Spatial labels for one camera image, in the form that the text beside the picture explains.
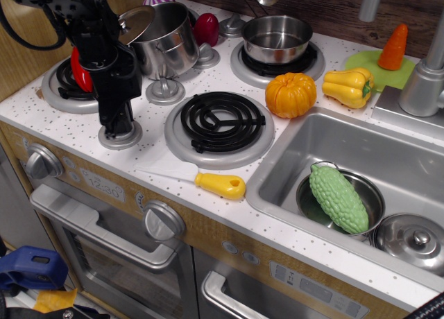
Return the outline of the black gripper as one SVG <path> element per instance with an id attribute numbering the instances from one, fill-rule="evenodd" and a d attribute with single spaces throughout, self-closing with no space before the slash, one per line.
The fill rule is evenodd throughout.
<path id="1" fill-rule="evenodd" d="M 130 100 L 142 92 L 142 75 L 134 49 L 123 43 L 83 46 L 81 65 L 92 77 L 105 138 L 129 135 L 134 128 Z"/>

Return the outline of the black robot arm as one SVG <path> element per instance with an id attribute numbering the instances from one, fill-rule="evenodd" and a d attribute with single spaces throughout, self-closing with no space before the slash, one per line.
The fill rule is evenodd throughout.
<path id="1" fill-rule="evenodd" d="M 16 42 L 28 49 L 50 51 L 66 41 L 78 49 L 79 63 L 91 76 L 99 104 L 99 120 L 107 139 L 133 131 L 131 99 L 142 92 L 142 74 L 131 46 L 120 41 L 118 16 L 107 0 L 13 0 L 42 10 L 52 25 L 57 41 L 37 46 L 22 39 L 1 16 L 1 25 Z"/>

